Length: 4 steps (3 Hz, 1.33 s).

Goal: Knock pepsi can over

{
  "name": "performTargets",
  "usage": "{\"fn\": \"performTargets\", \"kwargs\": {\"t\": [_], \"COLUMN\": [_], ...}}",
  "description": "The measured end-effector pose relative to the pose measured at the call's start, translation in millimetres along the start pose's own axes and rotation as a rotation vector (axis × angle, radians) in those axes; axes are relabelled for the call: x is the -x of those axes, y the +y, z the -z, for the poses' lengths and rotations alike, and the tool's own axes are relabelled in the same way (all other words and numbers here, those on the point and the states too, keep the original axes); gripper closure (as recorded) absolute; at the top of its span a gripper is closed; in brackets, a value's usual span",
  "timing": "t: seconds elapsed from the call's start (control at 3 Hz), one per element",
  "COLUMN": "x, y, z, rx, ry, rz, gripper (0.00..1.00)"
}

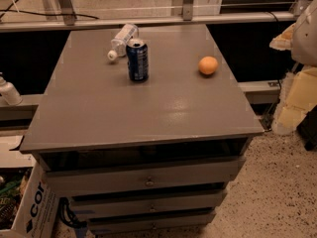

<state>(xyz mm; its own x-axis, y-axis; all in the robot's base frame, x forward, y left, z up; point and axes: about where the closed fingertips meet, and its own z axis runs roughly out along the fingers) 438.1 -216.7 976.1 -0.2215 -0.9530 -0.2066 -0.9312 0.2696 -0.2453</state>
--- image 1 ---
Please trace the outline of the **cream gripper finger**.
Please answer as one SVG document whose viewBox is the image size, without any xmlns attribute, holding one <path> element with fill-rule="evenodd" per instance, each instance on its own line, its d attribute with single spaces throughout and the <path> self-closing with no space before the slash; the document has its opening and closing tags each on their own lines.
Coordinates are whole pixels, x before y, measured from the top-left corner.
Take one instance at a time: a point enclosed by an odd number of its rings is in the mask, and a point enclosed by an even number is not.
<svg viewBox="0 0 317 238">
<path fill-rule="evenodd" d="M 273 114 L 272 131 L 277 135 L 290 134 L 316 105 L 317 68 L 305 66 L 297 74 L 288 72 Z"/>
<path fill-rule="evenodd" d="M 271 40 L 269 46 L 278 51 L 290 51 L 295 24 L 287 27 L 281 34 Z"/>
</svg>

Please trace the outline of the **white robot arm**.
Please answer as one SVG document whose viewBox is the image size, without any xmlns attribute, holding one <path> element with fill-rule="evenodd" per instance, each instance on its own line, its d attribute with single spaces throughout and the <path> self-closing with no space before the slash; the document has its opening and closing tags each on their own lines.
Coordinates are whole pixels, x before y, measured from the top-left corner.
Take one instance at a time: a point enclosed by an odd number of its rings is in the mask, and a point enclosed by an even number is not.
<svg viewBox="0 0 317 238">
<path fill-rule="evenodd" d="M 282 80 L 279 103 L 273 114 L 272 131 L 293 132 L 317 105 L 317 0 L 313 0 L 296 22 L 269 43 L 272 49 L 290 51 L 302 64 L 300 72 L 288 72 Z"/>
</svg>

